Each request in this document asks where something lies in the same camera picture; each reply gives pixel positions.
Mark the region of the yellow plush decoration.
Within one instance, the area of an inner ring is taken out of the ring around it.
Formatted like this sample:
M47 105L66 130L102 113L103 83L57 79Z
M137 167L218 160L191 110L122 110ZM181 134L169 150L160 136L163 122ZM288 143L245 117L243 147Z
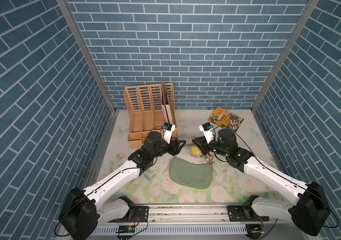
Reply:
M201 150L196 145L194 145L191 147L191 155L194 158L199 158L202 155L202 153Z

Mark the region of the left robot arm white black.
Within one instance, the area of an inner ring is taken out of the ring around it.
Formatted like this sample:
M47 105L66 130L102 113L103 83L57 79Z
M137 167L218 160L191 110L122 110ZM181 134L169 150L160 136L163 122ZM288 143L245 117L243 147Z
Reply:
M136 205L128 197L122 196L111 203L106 201L124 185L151 168L154 159L164 154L175 156L185 144L185 140L166 138L159 132L150 132L142 147L133 152L114 172L83 190L78 187L72 189L58 216L59 223L74 240L85 240L101 223L115 219L132 220Z

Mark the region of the orange illustrated comic book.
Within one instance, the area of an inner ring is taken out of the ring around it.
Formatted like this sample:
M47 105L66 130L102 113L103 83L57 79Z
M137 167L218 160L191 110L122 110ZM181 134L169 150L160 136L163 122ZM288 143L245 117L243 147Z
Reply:
M226 126L233 129L235 132L242 124L244 118L237 116L221 107L217 107L208 117L207 121L217 126Z

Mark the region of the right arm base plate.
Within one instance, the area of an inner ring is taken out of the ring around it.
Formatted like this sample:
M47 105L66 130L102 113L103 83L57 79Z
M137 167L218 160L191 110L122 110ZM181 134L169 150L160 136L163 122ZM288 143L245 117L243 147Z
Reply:
M252 203L258 195L251 195L246 202L241 205L227 206L228 217L230 222L261 222L269 221L267 216L259 216L251 208Z

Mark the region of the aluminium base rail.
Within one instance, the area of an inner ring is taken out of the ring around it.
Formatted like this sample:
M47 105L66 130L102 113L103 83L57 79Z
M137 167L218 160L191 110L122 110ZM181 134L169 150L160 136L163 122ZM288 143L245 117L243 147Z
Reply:
M149 206L148 220L154 223L219 223L230 222L227 206L241 204L186 204L186 205L138 205ZM93 205L86 206L76 216L76 224L80 227L90 224L94 229L98 225L107 224L116 218L117 208L115 201L101 206L96 210ZM259 216L269 217L269 221L282 220L288 223L293 221L292 204L285 201L255 199L251 208Z

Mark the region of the white red toy decoration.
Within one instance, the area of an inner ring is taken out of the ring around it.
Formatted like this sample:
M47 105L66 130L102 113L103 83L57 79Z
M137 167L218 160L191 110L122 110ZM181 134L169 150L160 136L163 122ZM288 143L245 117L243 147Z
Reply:
M205 159L207 164L213 164L214 163L214 157L210 153L205 155L204 159Z

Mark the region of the green fabric bag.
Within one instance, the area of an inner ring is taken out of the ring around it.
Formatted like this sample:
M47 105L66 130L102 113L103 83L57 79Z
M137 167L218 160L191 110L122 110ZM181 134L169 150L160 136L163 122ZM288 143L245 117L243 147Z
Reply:
M169 163L170 179L176 184L204 190L213 179L212 164L193 164L180 158L173 158Z

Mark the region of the small connector module right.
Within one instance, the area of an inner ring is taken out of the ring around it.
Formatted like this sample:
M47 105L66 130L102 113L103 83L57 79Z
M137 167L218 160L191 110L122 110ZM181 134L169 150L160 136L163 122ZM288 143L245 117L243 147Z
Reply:
M260 224L247 224L246 226L246 236L249 239L257 240L264 233L264 229Z

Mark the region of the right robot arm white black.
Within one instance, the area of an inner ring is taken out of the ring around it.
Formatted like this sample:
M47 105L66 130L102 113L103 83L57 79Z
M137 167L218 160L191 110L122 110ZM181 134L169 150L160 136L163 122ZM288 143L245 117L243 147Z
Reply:
M238 146L238 135L231 129L220 130L217 138L212 130L203 134L192 140L203 155L214 153L225 157L231 167L259 179L284 197L283 201L277 201L251 196L246 204L253 213L292 222L314 237L325 227L333 212L320 184L299 181L261 161L250 149Z

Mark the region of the green circuit board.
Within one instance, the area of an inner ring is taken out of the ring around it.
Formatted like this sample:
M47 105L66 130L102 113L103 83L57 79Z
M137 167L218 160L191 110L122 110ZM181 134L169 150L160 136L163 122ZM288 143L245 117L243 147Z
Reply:
M116 233L122 234L135 234L135 226L119 226Z

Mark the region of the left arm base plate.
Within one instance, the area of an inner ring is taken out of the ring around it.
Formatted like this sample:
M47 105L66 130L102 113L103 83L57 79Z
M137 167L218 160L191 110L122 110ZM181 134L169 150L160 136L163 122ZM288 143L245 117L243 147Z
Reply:
M117 208L116 218L108 223L138 222L140 219L148 220L149 206L138 206L127 196L121 196L115 201Z

